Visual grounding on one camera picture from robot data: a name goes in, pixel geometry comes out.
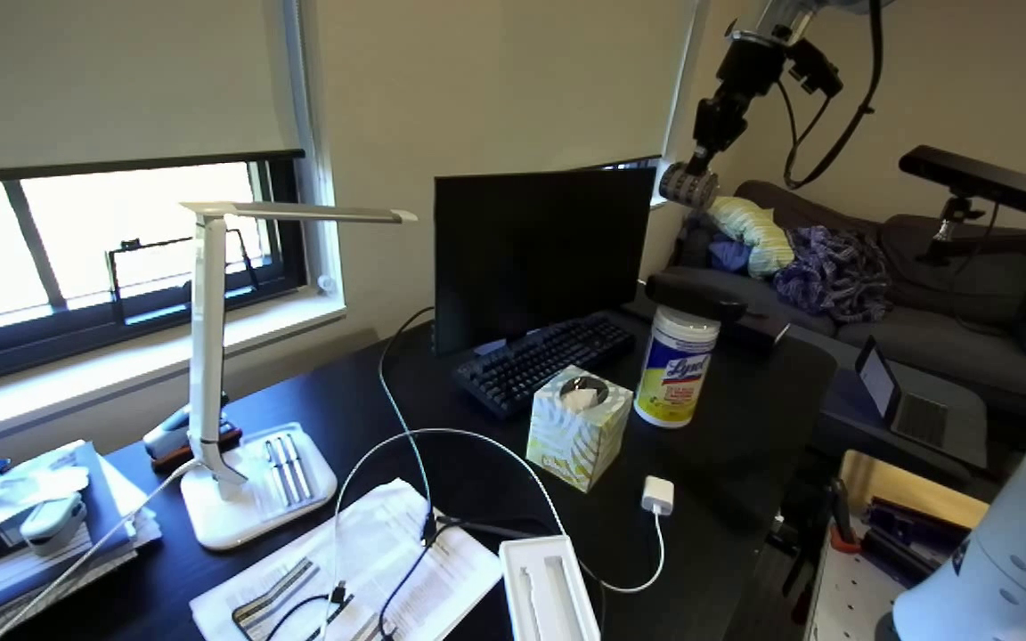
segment white cable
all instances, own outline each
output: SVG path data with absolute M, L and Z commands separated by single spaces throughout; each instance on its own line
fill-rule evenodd
M 657 545 L 658 545 L 658 559 L 657 559 L 657 572 L 644 579 L 644 585 L 608 585 L 608 579 L 599 579 L 606 591 L 612 596 L 643 596 L 649 591 L 658 576 L 662 576 L 662 563 L 668 563 L 668 545 L 662 545 L 662 516 L 657 516 Z
M 537 491 L 542 491 L 542 500 L 546 500 L 546 507 L 550 507 L 550 512 L 552 512 L 556 532 L 558 532 L 558 534 L 569 534 L 569 532 L 563 527 L 563 521 L 558 521 L 558 510 L 556 510 L 556 503 L 552 503 L 542 474 L 537 474 L 525 457 L 516 457 L 510 446 L 504 446 L 499 438 L 487 438 L 487 434 L 478 434 L 478 432 L 462 432 L 462 427 L 413 427 L 410 434 L 413 434 L 413 438 L 456 434 L 456 438 L 475 438 L 475 443 L 484 443 L 484 446 L 499 450 L 504 457 L 510 457 L 510 459 L 537 484 Z M 343 500 L 345 500 L 351 482 L 364 469 L 364 463 L 366 463 L 372 457 L 378 457 L 383 450 L 403 443 L 403 438 L 405 438 L 405 434 L 387 434 L 387 438 L 383 438 L 378 446 L 372 446 L 372 450 L 356 459 L 356 468 L 352 468 L 352 469 L 343 476 L 343 484 L 337 484 L 336 516 L 337 516 L 337 510 L 343 510 Z M 581 563 L 581 570 L 586 570 L 587 576 L 596 576 L 596 579 L 599 579 L 606 591 L 612 591 L 612 596 L 643 596 L 643 591 L 649 591 L 649 588 L 662 576 L 662 567 L 668 567 L 662 516 L 658 516 L 658 512 L 652 512 L 652 516 L 657 516 L 658 559 L 657 559 L 657 572 L 652 572 L 644 585 L 608 585 L 608 579 L 596 576 L 586 563 Z
M 398 420 L 398 427 L 403 427 L 403 434 L 405 434 L 405 443 L 410 443 L 413 463 L 416 463 L 416 476 L 419 476 L 419 491 L 428 494 L 428 503 L 430 503 L 430 510 L 436 510 L 430 476 L 428 476 L 428 459 L 419 457 L 416 443 L 410 438 L 410 420 L 405 420 L 405 414 L 403 414 L 391 385 L 385 380 L 385 355 L 391 353 L 391 347 L 398 342 L 398 336 L 403 336 L 416 318 L 425 318 L 425 315 L 430 315 L 430 305 L 419 305 L 416 315 L 410 315 L 410 318 L 398 323 L 398 331 L 397 331 L 397 336 L 385 342 L 385 350 L 378 353 L 378 366 L 374 366 L 374 370 L 378 370 L 378 387 L 383 387 L 385 404 L 397 411 L 397 420 Z
M 189 459 L 185 468 L 172 469 L 145 500 L 143 507 L 137 507 L 132 512 L 126 512 L 108 534 L 99 534 L 63 572 L 57 572 L 55 585 L 47 585 L 47 591 L 38 591 L 36 598 L 28 598 L 5 626 L 0 639 L 7 629 L 14 629 L 17 622 L 26 622 L 26 616 L 31 616 L 47 598 L 57 598 L 57 588 L 63 579 L 70 579 L 96 552 L 99 545 L 108 545 L 117 532 L 127 527 L 132 516 L 138 516 L 166 484 L 175 484 L 196 459 Z
M 336 500 L 336 516 L 337 516 L 337 510 L 343 510 L 343 500 L 345 500 L 351 482 L 364 469 L 364 463 L 366 463 L 372 457 L 378 457 L 378 453 L 383 453 L 385 446 L 391 446 L 391 443 L 425 438 L 425 434 L 475 438 L 475 443 L 484 443 L 484 446 L 507 453 L 510 459 L 516 459 L 516 468 L 537 484 L 537 491 L 542 491 L 542 500 L 546 500 L 546 507 L 550 507 L 550 512 L 552 512 L 556 532 L 568 534 L 568 527 L 563 527 L 563 521 L 558 521 L 558 510 L 556 510 L 546 482 L 537 476 L 537 469 L 535 469 L 531 463 L 525 463 L 525 459 L 520 459 L 510 446 L 504 446 L 499 438 L 487 438 L 487 434 L 478 434 L 478 432 L 462 432 L 462 427 L 413 427 L 410 434 L 387 434 L 387 438 L 383 438 L 378 446 L 372 446 L 372 450 L 356 459 L 356 468 L 343 476 L 337 500 Z

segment white charger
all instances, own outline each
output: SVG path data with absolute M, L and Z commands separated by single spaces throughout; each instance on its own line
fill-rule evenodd
M 649 510 L 657 516 L 671 516 L 678 510 L 678 484 L 668 482 L 668 476 L 649 474 L 644 476 L 643 510 Z

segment white wall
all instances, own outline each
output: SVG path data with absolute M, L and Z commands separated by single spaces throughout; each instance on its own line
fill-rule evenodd
M 862 120 L 835 171 L 805 191 L 878 220 L 906 211 L 941 212 L 949 191 L 898 171 L 898 157 L 918 141 L 1026 171 L 1026 2 L 898 0 L 884 18 L 887 70 L 878 114 Z M 805 36 L 828 50 L 847 89 L 830 107 L 818 135 L 809 140 L 803 174 L 836 140 L 868 83 L 867 18 L 823 12 Z M 792 97 L 805 107 L 799 114 L 805 120 L 818 97 Z M 742 177 L 779 182 L 788 154 L 779 97 L 764 97 L 748 120 L 748 135 L 727 157 L 723 184 Z M 1026 216 L 1000 212 L 1000 224 L 1026 224 Z
M 336 202 L 405 208 L 425 212 L 405 229 L 337 229 L 345 318 L 305 336 L 279 339 L 228 358 L 228 392 L 242 395 L 285 375 L 326 363 L 337 353 L 391 336 L 416 305 L 430 303 L 430 177 L 482 171 L 573 169 L 626 154 L 658 154 L 678 79 L 679 44 L 668 32 L 687 32 L 694 0 L 668 0 L 652 25 L 634 30 L 634 47 L 652 52 L 668 89 L 637 89 L 612 70 L 586 65 L 516 66 L 516 50 L 552 47 L 568 36 L 612 47 L 618 25 L 596 20 L 590 0 L 552 7 L 546 0 L 428 0 L 428 2 L 326 2 L 305 0 L 305 66 L 321 123 L 321 151 L 336 169 Z M 649 135 L 612 127 L 590 102 L 556 98 L 581 87 L 573 98 L 602 94 L 606 107 L 652 120 Z M 678 212 L 658 212 L 649 244 L 649 272 L 668 262 Z M 137 392 L 96 400 L 43 424 L 23 424 L 0 438 L 0 457 L 28 457 L 67 438 L 92 438 L 104 453 L 137 443 L 149 424 L 185 400 L 185 377 L 166 375 Z

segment box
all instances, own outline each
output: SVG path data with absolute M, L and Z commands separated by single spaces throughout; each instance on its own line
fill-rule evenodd
M 516 641 L 599 641 L 599 622 L 568 534 L 504 540 Z
M 535 395 L 527 459 L 577 491 L 612 468 L 631 417 L 631 387 L 581 366 L 558 370 Z

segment disinfecting wipes container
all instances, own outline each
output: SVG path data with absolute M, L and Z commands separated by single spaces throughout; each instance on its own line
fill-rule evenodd
M 643 385 L 634 392 L 634 414 L 657 427 L 690 424 L 716 339 L 720 322 L 658 305 Z

